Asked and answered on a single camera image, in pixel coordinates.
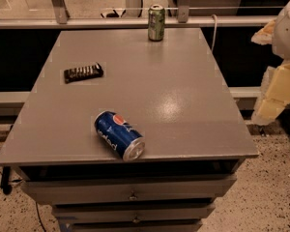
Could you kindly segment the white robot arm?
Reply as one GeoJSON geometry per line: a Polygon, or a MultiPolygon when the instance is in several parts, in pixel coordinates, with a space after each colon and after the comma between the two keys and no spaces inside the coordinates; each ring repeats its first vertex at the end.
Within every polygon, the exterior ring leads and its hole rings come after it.
{"type": "Polygon", "coordinates": [[[268,67],[261,82],[261,95],[257,98],[251,116],[253,124],[272,123],[290,104],[290,1],[275,20],[256,32],[251,41],[270,44],[274,55],[283,62],[276,68],[268,67]]]}

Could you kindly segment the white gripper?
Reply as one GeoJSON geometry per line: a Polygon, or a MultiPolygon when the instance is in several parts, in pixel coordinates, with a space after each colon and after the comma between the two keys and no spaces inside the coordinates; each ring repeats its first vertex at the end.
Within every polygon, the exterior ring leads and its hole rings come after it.
{"type": "MultiPolygon", "coordinates": [[[[251,38],[255,44],[271,44],[276,22],[268,22],[251,38]]],[[[251,115],[251,121],[258,126],[274,122],[290,103],[290,62],[283,62],[275,69],[266,98],[258,98],[251,115]]]]}

